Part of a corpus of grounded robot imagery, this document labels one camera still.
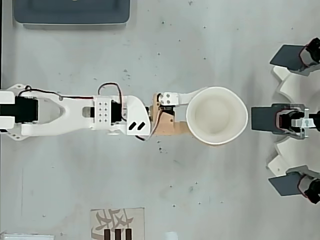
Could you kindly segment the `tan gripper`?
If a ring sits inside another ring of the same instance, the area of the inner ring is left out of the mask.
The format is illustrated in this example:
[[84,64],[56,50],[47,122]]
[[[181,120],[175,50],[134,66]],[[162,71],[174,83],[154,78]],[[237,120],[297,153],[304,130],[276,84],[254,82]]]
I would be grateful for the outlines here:
[[171,136],[191,134],[186,121],[175,122],[174,106],[195,105],[202,92],[210,87],[202,87],[192,92],[161,92],[155,93],[152,105],[149,107],[149,119],[151,122],[151,135]]

